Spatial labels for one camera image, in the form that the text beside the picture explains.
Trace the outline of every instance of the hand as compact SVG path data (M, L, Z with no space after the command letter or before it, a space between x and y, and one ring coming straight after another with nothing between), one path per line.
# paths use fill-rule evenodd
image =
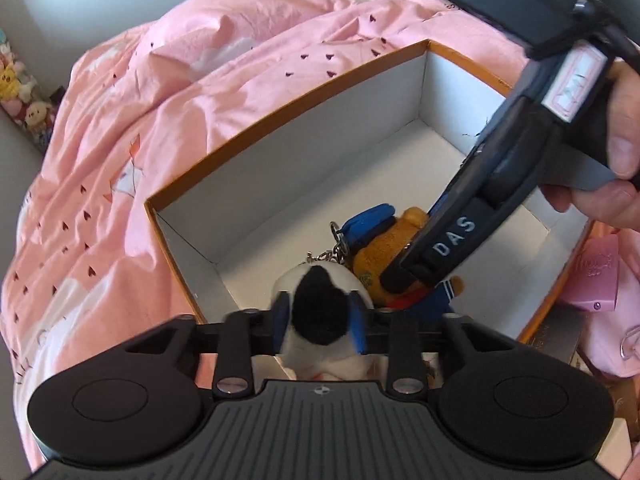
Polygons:
M620 178L593 192L543 186L549 203L560 212L573 203L594 220L640 232L640 194L626 179L640 168L640 76L625 63L612 69L616 78L609 102L609 167Z

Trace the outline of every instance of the white lettering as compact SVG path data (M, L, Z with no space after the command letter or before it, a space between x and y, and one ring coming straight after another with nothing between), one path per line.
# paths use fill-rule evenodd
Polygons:
M451 250L445 245L441 243L437 243L433 246L433 250L440 254L440 256L448 256Z
M460 227L464 228L466 233L470 233L476 228L476 224L474 224L471 220L467 220L466 216L461 216L458 218L456 222Z
M451 243L454 245L458 245L461 240L464 240L462 236L455 233L450 233L449 231L447 231L447 237L449 237L449 241L451 241Z

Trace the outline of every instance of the pink card case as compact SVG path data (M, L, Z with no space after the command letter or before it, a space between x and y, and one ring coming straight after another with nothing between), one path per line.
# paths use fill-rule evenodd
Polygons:
M619 272L618 236L590 238L560 299L588 312L610 312L616 307Z

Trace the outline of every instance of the white label sticker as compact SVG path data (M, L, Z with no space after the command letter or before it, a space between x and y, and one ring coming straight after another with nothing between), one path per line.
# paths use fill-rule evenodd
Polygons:
M564 58L542 104L570 123L598 80L607 56L587 41L578 41Z

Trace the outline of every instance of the pink blanket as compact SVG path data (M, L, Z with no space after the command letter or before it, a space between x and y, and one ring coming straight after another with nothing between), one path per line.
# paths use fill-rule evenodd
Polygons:
M46 378L189 312L143 203L259 118L433 38L513 83L519 47L445 0L188 0L76 64L2 286L15 411Z

